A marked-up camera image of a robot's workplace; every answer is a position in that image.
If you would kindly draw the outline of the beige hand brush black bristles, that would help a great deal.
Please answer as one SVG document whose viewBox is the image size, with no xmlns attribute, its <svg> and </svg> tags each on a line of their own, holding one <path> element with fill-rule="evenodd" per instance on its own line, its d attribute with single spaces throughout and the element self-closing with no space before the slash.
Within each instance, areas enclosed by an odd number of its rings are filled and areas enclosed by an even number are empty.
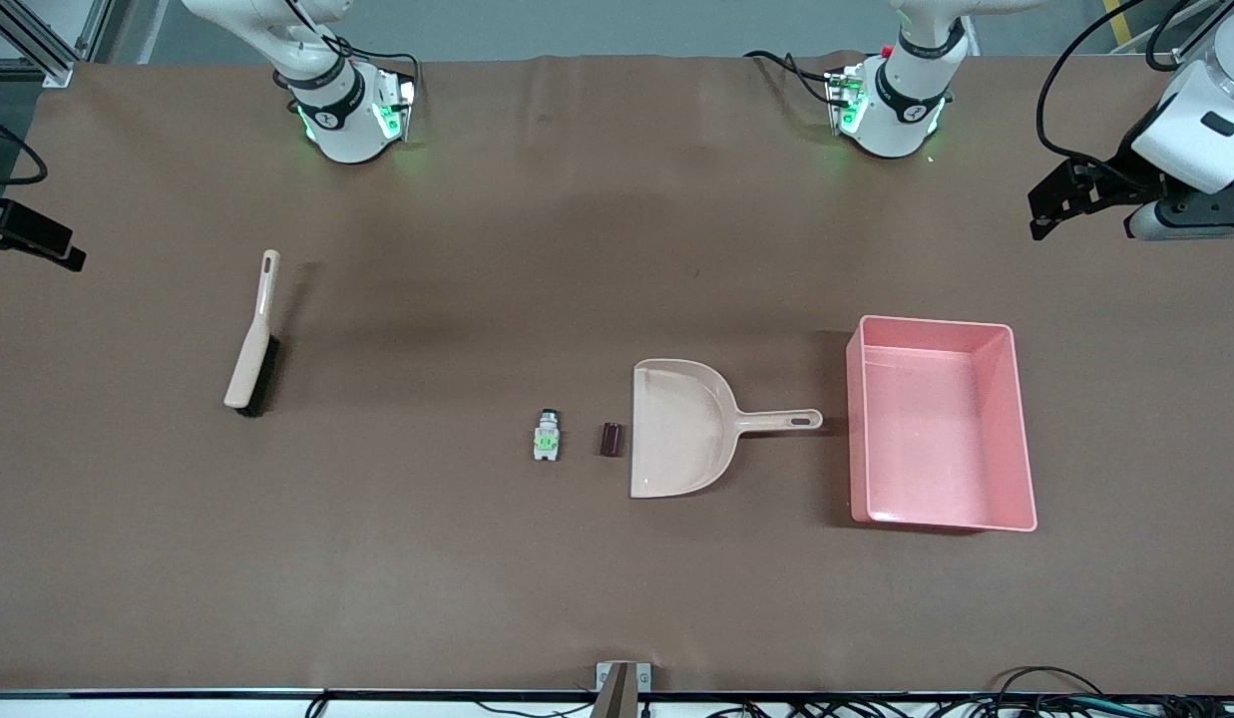
<svg viewBox="0 0 1234 718">
<path fill-rule="evenodd" d="M 221 400 L 225 406 L 246 418 L 259 418 L 264 413 L 275 373 L 279 340 L 271 331 L 271 312 L 281 259 L 279 250 L 269 249 L 262 254 L 251 324 L 241 342 L 227 391 Z"/>
</svg>

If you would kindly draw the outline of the pink plastic bin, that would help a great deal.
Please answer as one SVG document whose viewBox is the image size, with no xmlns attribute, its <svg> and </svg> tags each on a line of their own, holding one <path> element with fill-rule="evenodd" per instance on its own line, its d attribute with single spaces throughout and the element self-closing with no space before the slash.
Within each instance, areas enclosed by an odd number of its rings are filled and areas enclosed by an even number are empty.
<svg viewBox="0 0 1234 718">
<path fill-rule="evenodd" d="M 1037 529 L 1008 324 L 864 315 L 847 345 L 847 419 L 855 522 Z"/>
</svg>

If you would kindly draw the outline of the aluminium frame profile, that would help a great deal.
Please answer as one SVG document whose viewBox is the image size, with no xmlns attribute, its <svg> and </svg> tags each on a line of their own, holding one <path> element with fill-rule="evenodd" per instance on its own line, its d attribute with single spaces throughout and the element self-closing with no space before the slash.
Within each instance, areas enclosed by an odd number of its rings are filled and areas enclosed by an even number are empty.
<svg viewBox="0 0 1234 718">
<path fill-rule="evenodd" d="M 100 53 L 118 0 L 0 0 L 0 78 L 68 88 L 75 65 Z"/>
</svg>

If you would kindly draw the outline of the brown table cover sheet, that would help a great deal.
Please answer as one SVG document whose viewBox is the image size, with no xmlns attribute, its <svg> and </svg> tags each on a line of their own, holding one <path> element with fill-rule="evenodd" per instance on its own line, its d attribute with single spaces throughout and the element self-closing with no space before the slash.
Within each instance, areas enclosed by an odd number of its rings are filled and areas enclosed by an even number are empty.
<svg viewBox="0 0 1234 718">
<path fill-rule="evenodd" d="M 362 167 L 265 68 L 79 69 L 16 199 L 86 268 L 0 254 L 0 687 L 573 688 L 642 659 L 707 692 L 1049 664 L 1234 695 L 1234 241 L 1130 241 L 1122 210 L 1032 241 L 1049 65 L 967 60 L 923 153 L 877 162 L 756 60 L 436 63 Z M 269 249 L 246 418 L 221 400 Z M 1014 331 L 1035 532 L 851 519 L 863 315 Z M 631 498 L 652 358 L 823 424 Z"/>
</svg>

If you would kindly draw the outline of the grey metal bracket plate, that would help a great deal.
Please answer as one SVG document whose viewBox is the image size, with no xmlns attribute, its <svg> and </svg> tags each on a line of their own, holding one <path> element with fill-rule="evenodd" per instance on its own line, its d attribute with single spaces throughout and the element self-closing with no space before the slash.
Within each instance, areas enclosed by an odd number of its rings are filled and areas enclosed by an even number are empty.
<svg viewBox="0 0 1234 718">
<path fill-rule="evenodd" d="M 598 662 L 590 718 L 652 718 L 652 662 Z"/>
</svg>

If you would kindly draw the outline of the beige plastic dustpan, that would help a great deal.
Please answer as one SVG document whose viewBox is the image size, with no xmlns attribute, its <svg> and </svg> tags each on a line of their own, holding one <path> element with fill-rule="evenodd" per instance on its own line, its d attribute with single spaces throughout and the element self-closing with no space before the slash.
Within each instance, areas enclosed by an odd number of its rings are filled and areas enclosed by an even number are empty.
<svg viewBox="0 0 1234 718">
<path fill-rule="evenodd" d="M 703 363 L 652 358 L 631 369 L 628 493 L 680 497 L 717 481 L 745 433 L 821 429 L 817 410 L 744 412 L 729 382 Z"/>
</svg>

